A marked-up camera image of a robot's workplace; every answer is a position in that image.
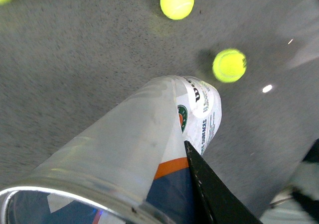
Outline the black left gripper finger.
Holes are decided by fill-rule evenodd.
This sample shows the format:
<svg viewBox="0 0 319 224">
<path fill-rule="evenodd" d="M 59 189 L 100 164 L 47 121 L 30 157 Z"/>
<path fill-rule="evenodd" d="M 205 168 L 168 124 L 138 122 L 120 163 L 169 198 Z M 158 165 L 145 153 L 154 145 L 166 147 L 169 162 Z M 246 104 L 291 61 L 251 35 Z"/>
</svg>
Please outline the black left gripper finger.
<svg viewBox="0 0 319 224">
<path fill-rule="evenodd" d="M 197 198 L 203 208 L 200 220 L 207 224 L 260 224 L 261 221 L 233 195 L 191 143 L 185 141 L 184 146 Z"/>
</svg>

